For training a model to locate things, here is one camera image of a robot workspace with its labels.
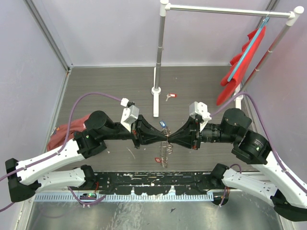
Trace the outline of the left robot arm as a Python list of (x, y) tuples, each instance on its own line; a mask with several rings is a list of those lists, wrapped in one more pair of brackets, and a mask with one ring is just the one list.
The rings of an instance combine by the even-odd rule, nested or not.
[(13, 203), (25, 201), (36, 192), (60, 187), (78, 187), (90, 190), (97, 178), (91, 166), (83, 165), (71, 171), (59, 168), (88, 159), (106, 150), (105, 140), (131, 139), (134, 146), (165, 141), (166, 136), (142, 115), (128, 115), (124, 110), (124, 122), (113, 122), (105, 112), (95, 111), (85, 121), (85, 130), (75, 132), (66, 144), (35, 158), (18, 161), (11, 158), (5, 162), (8, 188)]

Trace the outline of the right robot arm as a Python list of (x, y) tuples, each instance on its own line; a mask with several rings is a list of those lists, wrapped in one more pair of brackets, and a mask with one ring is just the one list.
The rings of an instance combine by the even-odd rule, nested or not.
[(251, 122), (242, 110), (236, 108), (227, 109), (220, 124), (207, 124), (204, 128), (191, 117), (180, 130), (169, 136), (168, 141), (194, 150), (206, 142), (233, 144), (232, 154), (260, 171), (269, 181), (261, 182), (218, 163), (210, 173), (211, 185), (217, 189), (227, 186), (242, 190), (267, 202), (287, 220), (306, 221), (306, 183), (295, 176), (301, 184), (297, 185), (288, 177), (291, 171), (281, 167), (282, 162), (276, 160), (269, 141), (249, 129)]

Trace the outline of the metal disc with keyrings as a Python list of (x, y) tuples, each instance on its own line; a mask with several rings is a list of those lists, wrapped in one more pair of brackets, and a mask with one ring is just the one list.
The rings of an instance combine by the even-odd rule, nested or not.
[(168, 166), (168, 154), (171, 154), (173, 152), (173, 145), (168, 142), (168, 137), (171, 135), (171, 131), (168, 127), (163, 128), (162, 133), (166, 137), (166, 141), (162, 141), (160, 143), (160, 165), (163, 168), (167, 168)]

